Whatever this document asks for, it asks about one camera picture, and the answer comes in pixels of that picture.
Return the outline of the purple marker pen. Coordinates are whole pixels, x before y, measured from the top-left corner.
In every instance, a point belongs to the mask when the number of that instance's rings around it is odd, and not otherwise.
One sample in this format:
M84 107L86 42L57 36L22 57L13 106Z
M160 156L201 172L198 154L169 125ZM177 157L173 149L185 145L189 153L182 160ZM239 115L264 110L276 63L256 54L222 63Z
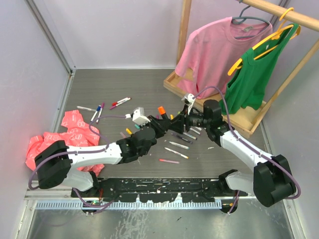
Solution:
M192 141L190 141L190 140L188 140L188 139L186 139L186 138L184 138L184 137L182 137L182 136L180 136L180 135L178 135L178 134L171 133L171 135L174 136L174 137L176 137L176 138L178 138L178 139L181 139L181 140L183 140L183 141L185 141L185 142L187 142L187 143L189 143L189 144L193 144Z

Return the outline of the orange highlighter cap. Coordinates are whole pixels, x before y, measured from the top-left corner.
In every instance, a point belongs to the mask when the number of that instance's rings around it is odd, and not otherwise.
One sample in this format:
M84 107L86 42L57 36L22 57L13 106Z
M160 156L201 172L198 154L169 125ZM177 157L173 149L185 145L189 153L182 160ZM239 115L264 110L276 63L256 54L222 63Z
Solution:
M159 112L160 115L166 114L166 111L165 111L163 106L158 107L158 112Z

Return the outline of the teal marker pen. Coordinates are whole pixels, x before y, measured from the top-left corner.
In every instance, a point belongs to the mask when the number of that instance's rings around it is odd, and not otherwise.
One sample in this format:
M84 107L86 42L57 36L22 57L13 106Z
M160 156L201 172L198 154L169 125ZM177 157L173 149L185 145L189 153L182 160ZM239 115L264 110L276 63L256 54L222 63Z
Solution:
M183 144L180 144L180 143L176 143L176 142L173 142L173 141L168 141L168 143L170 143L170 144L172 144L174 146L189 150L189 146L186 146L186 145L183 145Z

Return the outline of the yellow marker pen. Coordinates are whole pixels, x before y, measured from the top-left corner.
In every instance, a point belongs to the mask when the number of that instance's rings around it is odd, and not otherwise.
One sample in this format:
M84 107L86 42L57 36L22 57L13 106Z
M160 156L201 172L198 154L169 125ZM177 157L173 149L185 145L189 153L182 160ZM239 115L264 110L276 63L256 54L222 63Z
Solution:
M172 153L174 153L174 154L176 154L176 155L178 155L178 156L180 156L180 157L183 157L183 158L185 158L185 159L189 159L188 156L186 156L186 155L184 155L184 154L182 154L182 153L180 153L180 152L177 152L177 151L175 151L175 150L173 150L173 149L170 149L170 148L167 148L167 147L164 147L164 149L167 150L167 151L169 151L169 152L172 152Z

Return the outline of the light pink marker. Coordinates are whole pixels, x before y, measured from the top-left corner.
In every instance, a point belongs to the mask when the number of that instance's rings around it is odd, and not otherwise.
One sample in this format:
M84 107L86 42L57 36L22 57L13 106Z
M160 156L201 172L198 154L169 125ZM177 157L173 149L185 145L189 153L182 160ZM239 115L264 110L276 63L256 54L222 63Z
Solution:
M180 164L180 162L174 160L159 159L159 161L164 163Z

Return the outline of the orange black highlighter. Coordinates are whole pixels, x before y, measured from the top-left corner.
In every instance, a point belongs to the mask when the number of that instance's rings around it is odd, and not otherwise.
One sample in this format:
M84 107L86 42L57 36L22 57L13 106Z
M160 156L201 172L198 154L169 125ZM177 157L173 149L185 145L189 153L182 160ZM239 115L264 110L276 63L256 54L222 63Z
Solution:
M161 117L165 124L170 124L170 118L167 116L166 113L161 114Z

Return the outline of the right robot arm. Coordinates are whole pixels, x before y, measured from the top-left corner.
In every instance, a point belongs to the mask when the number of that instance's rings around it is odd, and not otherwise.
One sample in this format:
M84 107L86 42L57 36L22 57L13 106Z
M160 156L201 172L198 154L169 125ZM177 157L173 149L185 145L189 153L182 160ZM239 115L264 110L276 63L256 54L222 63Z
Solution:
M232 169L221 174L218 189L222 195L241 191L254 195L263 206L270 207L298 194L288 160L282 155L268 154L243 138L223 119L218 101L206 100L203 112L193 108L191 95L183 97L182 101L184 108L171 120L169 129L185 133L192 126L203 128L212 142L233 153L252 171L243 174Z

